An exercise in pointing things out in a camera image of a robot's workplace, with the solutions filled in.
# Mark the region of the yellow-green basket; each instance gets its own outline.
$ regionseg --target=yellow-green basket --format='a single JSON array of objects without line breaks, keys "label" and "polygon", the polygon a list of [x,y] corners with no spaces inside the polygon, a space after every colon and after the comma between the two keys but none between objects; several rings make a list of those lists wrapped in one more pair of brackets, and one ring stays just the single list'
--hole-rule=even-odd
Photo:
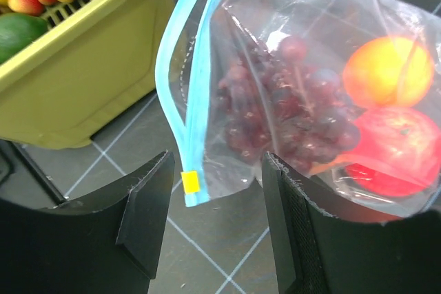
[{"label": "yellow-green basket", "polygon": [[0,66],[0,138],[82,147],[154,89],[156,52],[173,0],[76,0]]}]

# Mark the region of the green fruit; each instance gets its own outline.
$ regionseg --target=green fruit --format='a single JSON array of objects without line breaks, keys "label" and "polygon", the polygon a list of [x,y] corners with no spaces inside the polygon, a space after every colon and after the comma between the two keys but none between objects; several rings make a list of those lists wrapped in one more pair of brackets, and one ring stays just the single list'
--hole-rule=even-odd
[{"label": "green fruit", "polygon": [[48,23],[27,14],[0,15],[0,65],[48,31]]}]

